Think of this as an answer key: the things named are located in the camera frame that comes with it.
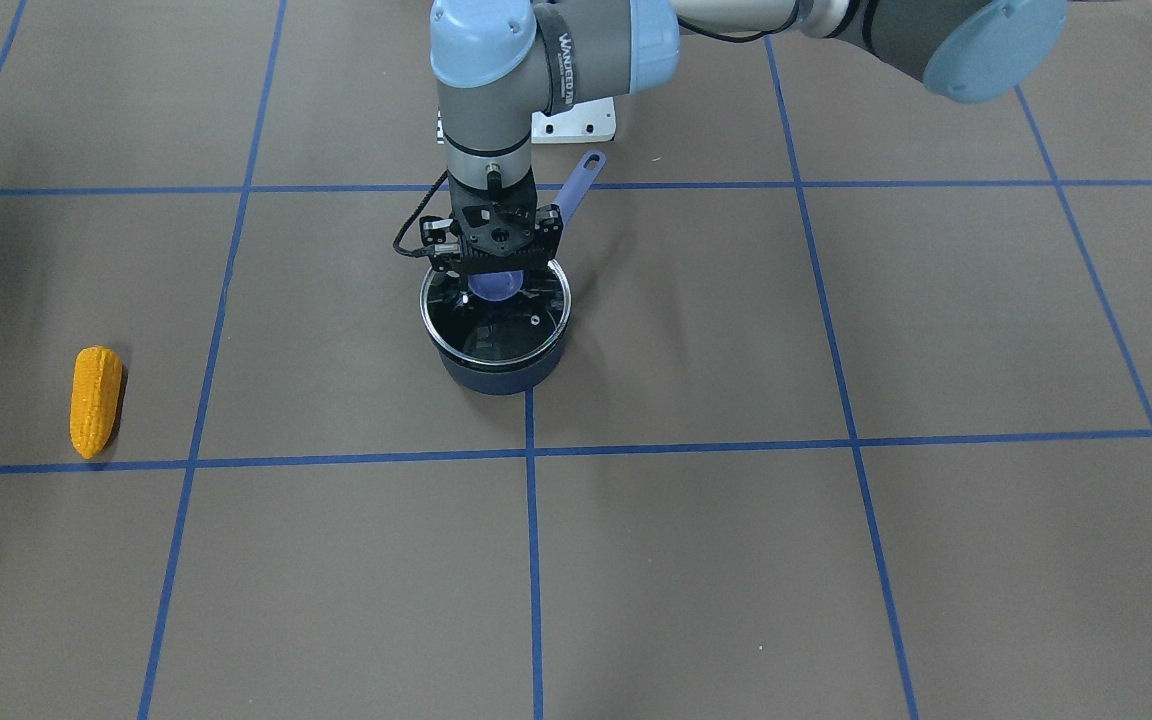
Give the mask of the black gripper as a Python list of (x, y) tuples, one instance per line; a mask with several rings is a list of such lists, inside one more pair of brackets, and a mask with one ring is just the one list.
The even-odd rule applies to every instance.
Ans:
[(431, 297), (465, 293), (461, 273), (532, 272), (556, 259), (564, 229), (556, 204), (538, 205), (535, 172), (508, 187), (476, 190), (450, 179), (450, 215), (420, 218), (420, 258)]

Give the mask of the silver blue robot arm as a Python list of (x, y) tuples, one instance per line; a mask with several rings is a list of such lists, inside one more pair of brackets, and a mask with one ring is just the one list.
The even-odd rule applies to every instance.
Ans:
[(673, 77), (684, 33), (746, 44), (797, 31), (838, 38), (960, 104), (1018, 86), (1055, 47), (1064, 1), (435, 1), (450, 218), (422, 220), (420, 258), (488, 302), (554, 259), (585, 179), (536, 209), (532, 118), (554, 118)]

